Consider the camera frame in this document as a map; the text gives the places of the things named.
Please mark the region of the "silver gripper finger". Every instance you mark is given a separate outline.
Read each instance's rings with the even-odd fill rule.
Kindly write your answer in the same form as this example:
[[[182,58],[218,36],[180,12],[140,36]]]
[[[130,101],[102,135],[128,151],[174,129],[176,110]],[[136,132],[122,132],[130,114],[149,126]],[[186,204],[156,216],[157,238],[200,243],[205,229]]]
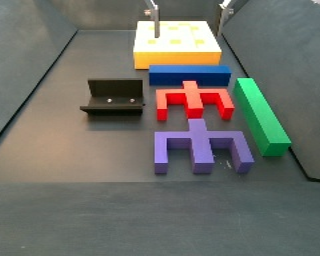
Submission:
[[[154,37],[160,37],[160,9],[158,5],[154,3],[154,0],[144,0],[146,4],[146,9],[144,10],[144,14],[150,18],[153,21],[154,27]]]
[[[222,25],[229,15],[233,14],[233,6],[234,0],[222,0],[222,2],[218,4],[218,16],[217,16],[217,31],[216,35],[221,35]]]

